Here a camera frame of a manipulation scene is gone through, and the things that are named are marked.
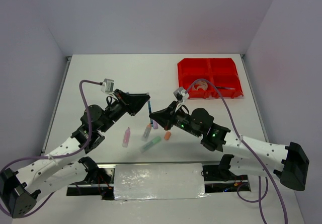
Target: white wall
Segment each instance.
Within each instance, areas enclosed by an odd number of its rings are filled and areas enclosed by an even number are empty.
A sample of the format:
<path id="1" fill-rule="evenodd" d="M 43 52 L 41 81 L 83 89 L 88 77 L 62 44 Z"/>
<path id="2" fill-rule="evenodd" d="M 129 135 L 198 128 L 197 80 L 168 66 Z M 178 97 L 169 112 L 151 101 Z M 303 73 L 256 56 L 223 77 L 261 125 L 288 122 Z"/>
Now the white wall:
<path id="1" fill-rule="evenodd" d="M 66 60 L 30 0 L 0 0 L 0 15 L 2 168 L 40 154 Z"/>
<path id="2" fill-rule="evenodd" d="M 65 55 L 245 53 L 272 0 L 34 0 Z"/>
<path id="3" fill-rule="evenodd" d="M 250 48 L 247 68 L 270 141 L 301 144 L 310 159 L 296 196 L 306 223 L 321 223 L 322 0 L 274 0 Z"/>

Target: red storage tray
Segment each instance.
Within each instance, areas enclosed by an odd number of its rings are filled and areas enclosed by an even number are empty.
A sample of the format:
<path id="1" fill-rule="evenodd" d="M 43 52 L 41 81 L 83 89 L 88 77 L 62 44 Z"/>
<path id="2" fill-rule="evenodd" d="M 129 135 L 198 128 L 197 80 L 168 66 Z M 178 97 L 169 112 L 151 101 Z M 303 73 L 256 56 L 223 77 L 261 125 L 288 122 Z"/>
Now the red storage tray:
<path id="1" fill-rule="evenodd" d="M 187 89 L 199 78 L 211 81 L 217 87 L 233 88 L 219 89 L 223 97 L 236 98 L 243 96 L 242 87 L 231 58 L 184 58 L 178 63 L 179 87 Z M 210 85 L 207 90 L 191 90 L 189 98 L 219 98 L 217 91 Z"/>

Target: white table surface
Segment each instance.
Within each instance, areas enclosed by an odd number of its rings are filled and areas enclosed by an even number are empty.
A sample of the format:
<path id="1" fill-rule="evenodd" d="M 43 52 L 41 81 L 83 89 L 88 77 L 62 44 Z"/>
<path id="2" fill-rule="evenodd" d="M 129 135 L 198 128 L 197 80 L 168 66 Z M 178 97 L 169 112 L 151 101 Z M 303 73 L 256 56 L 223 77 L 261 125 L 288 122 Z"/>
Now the white table surface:
<path id="1" fill-rule="evenodd" d="M 163 109 L 174 100 L 172 94 L 178 86 L 177 63 L 184 57 L 231 57 L 237 67 L 244 97 L 227 99 L 241 134 L 265 140 L 255 108 L 246 73 L 238 54 L 160 54 L 160 55 L 74 55 L 68 70 L 60 102 L 55 115 L 46 152 L 64 142 L 80 125 L 83 113 L 78 83 L 82 79 L 115 80 L 115 88 L 125 92 L 150 92 L 152 111 Z M 89 104 L 106 106 L 105 95 L 97 86 L 86 85 L 85 96 Z M 219 99 L 189 100 L 190 111 L 206 108 L 215 122 L 231 128 L 228 115 Z M 190 162 L 220 160 L 221 154 L 208 151 L 184 131 L 173 128 L 169 142 L 161 142 L 145 154 L 139 152 L 144 143 L 140 137 L 148 124 L 148 110 L 144 107 L 135 117 L 123 116 L 108 132 L 106 140 L 89 156 L 100 163 L 130 162 Z M 122 147 L 124 131 L 131 128 L 128 148 Z M 151 137 L 163 136 L 162 129 L 152 130 Z M 258 196 L 257 177 L 249 177 L 252 192 L 244 197 Z M 303 224 L 303 218 L 293 190 L 280 187 L 288 211 L 289 223 Z M 66 197 L 67 187 L 57 191 L 35 215 L 15 219 L 13 224 L 34 223 L 262 223 L 257 204 L 245 203 L 235 192 L 212 193 L 208 197 L 187 200 L 102 201 L 98 196 Z M 263 201 L 268 223 L 284 223 L 283 213 L 274 188 L 270 184 Z"/>
<path id="2" fill-rule="evenodd" d="M 46 153 L 64 142 L 80 126 L 84 105 L 78 90 L 83 79 L 102 81 L 115 80 L 114 89 L 124 92 L 151 95 L 152 111 L 166 108 L 175 97 L 178 88 L 177 63 L 185 57 L 231 57 L 237 67 L 244 97 L 227 99 L 239 132 L 242 135 L 265 140 L 244 66 L 238 54 L 146 54 L 146 55 L 73 55 L 67 73 Z M 88 104 L 106 107 L 106 96 L 99 86 L 84 84 Z M 232 129 L 226 109 L 220 99 L 188 100 L 186 106 L 192 112 L 203 107 L 214 116 L 219 125 Z M 210 152 L 196 138 L 176 127 L 171 129 L 169 141 L 163 141 L 149 151 L 141 153 L 139 148 L 145 143 L 140 140 L 149 124 L 147 104 L 134 117 L 125 114 L 107 132 L 106 139 L 89 156 L 97 163 L 139 163 L 139 162 L 189 162 L 220 160 L 220 152 Z M 128 148 L 122 147 L 125 130 L 130 127 L 131 137 Z M 152 130 L 150 138 L 164 137 L 161 128 Z"/>

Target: purple cable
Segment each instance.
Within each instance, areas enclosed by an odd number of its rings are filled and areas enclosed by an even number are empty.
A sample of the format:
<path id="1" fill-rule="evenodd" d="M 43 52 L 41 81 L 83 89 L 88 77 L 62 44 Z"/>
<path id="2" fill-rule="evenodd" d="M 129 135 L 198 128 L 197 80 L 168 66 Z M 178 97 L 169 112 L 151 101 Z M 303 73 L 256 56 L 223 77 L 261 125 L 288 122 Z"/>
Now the purple cable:
<path id="1" fill-rule="evenodd" d="M 264 195 L 261 197 L 261 200 L 263 200 L 263 199 L 266 197 L 267 192 L 268 192 L 268 179 L 267 179 L 267 178 L 265 178 L 265 180 L 266 180 L 266 189 L 265 189 L 265 193 L 264 193 Z M 238 197 L 239 197 L 240 199 L 242 199 L 243 201 L 246 201 L 246 202 L 248 202 L 248 203 L 256 203 L 256 202 L 258 202 L 259 200 L 247 200 L 247 199 L 243 198 L 243 197 L 240 195 L 239 190 L 240 190 L 240 188 L 241 188 L 242 186 L 244 186 L 244 185 L 247 185 L 247 183 L 243 183 L 243 184 L 241 184 L 241 185 L 239 185 L 239 186 L 238 186 L 238 188 L 237 188 L 237 195 L 238 195 Z"/>
<path id="2" fill-rule="evenodd" d="M 88 80 L 82 80 L 79 83 L 79 91 L 81 93 L 80 95 L 82 97 L 82 100 L 83 100 L 83 103 L 84 103 L 84 106 L 85 106 L 85 110 L 86 110 L 86 114 L 87 114 L 87 119 L 91 119 L 89 107 L 87 105 L 87 101 L 86 101 L 86 98 L 85 98 L 85 95 L 84 95 L 84 92 L 83 92 L 83 83 L 90 83 L 90 84 L 94 84 L 94 85 L 102 85 L 103 83 L 100 83 L 100 82 L 92 82 L 92 81 L 88 81 Z M 56 156 L 53 156 L 54 159 L 61 159 L 61 158 L 66 158 L 66 157 L 70 157 L 70 156 L 76 155 L 79 152 L 81 152 L 82 150 L 84 150 L 89 145 L 90 140 L 92 138 L 92 122 L 91 121 L 88 121 L 88 123 L 89 123 L 89 136 L 88 136 L 85 144 L 79 150 L 77 150 L 75 152 L 72 152 L 72 153 L 70 153 L 68 155 L 56 155 Z M 46 157 L 46 156 L 32 156 L 32 157 L 24 157 L 24 158 L 16 159 L 16 160 L 13 160 L 10 163 L 8 163 L 6 166 L 4 166 L 0 172 L 6 170 L 9 166 L 11 166 L 11 165 L 13 165 L 13 164 L 15 164 L 17 162 L 20 162 L 20 161 L 24 161 L 24 160 L 47 160 L 47 159 L 48 159 L 48 157 Z M 36 210 L 34 210 L 33 212 L 31 212 L 29 214 L 24 215 L 24 217 L 30 216 L 33 213 L 35 213 L 36 211 L 38 211 L 47 202 L 47 200 L 53 195 L 53 193 L 51 193 L 47 197 L 47 199 L 45 199 L 45 201 Z M 1 204 L 0 204 L 0 210 L 4 214 L 6 214 L 8 216 L 11 216 L 10 213 L 7 212 Z"/>
<path id="3" fill-rule="evenodd" d="M 258 177 L 258 182 L 259 182 L 259 187 L 258 187 L 258 206 L 260 207 L 260 213 L 261 213 L 261 217 L 262 220 L 264 222 L 264 224 L 267 224 L 264 214 L 263 214 L 263 208 L 262 208 L 262 199 L 261 199 L 261 194 L 262 194 L 262 180 L 261 177 Z"/>
<path id="4" fill-rule="evenodd" d="M 74 183 L 74 185 L 76 186 L 76 189 L 78 190 L 79 195 L 82 195 L 82 192 L 80 191 L 80 187 L 78 186 L 78 184 Z"/>
<path id="5" fill-rule="evenodd" d="M 188 93 L 191 88 L 198 82 L 198 81 L 205 81 L 207 82 L 208 84 L 210 84 L 218 93 L 218 95 L 220 96 L 222 102 L 224 103 L 225 105 L 225 108 L 227 110 L 227 113 L 229 115 L 229 118 L 230 118 L 230 121 L 231 121 L 231 124 L 232 124 L 232 127 L 236 133 L 236 135 L 238 136 L 238 138 L 240 138 L 240 134 L 238 133 L 237 131 L 237 128 L 236 128 L 236 125 L 235 125 L 235 122 L 232 118 L 232 115 L 231 115 L 231 112 L 230 112 L 230 109 L 225 101 L 225 99 L 223 98 L 222 94 L 220 93 L 220 91 L 217 89 L 217 87 L 212 83 L 210 82 L 209 80 L 207 79 L 197 79 L 195 80 L 194 82 L 192 82 L 192 84 L 189 86 L 189 88 L 186 90 L 186 93 Z M 273 176 L 272 174 L 269 172 L 269 170 L 267 169 L 266 165 L 264 164 L 264 162 L 261 160 L 261 158 L 254 152 L 254 150 L 244 141 L 244 140 L 241 140 L 242 143 L 248 148 L 248 150 L 254 155 L 254 157 L 258 160 L 258 162 L 262 165 L 263 169 L 265 170 L 265 172 L 267 173 L 268 177 L 270 178 L 275 190 L 276 190 L 276 193 L 278 195 L 278 198 L 281 202 L 281 206 L 282 206 L 282 209 L 283 209 L 283 213 L 284 213 L 284 223 L 285 224 L 288 224 L 288 218 L 287 218 L 287 211 L 286 211 L 286 206 L 285 206 L 285 203 L 284 203 L 284 200 L 283 200 L 283 197 L 282 197 L 282 194 L 280 192 L 280 190 L 278 189 L 278 186 L 276 185 L 276 182 L 275 180 L 273 179 Z"/>
<path id="6" fill-rule="evenodd" d="M 32 214 L 34 214 L 35 212 L 39 211 L 40 208 L 42 208 L 44 206 L 44 204 L 46 204 L 46 202 L 49 200 L 49 198 L 54 194 L 54 192 L 50 193 L 49 196 L 44 200 L 44 202 L 41 203 L 41 205 L 39 207 L 37 207 L 37 209 L 35 209 L 34 211 L 32 211 L 31 213 L 25 214 L 24 217 L 28 217 L 31 216 Z"/>

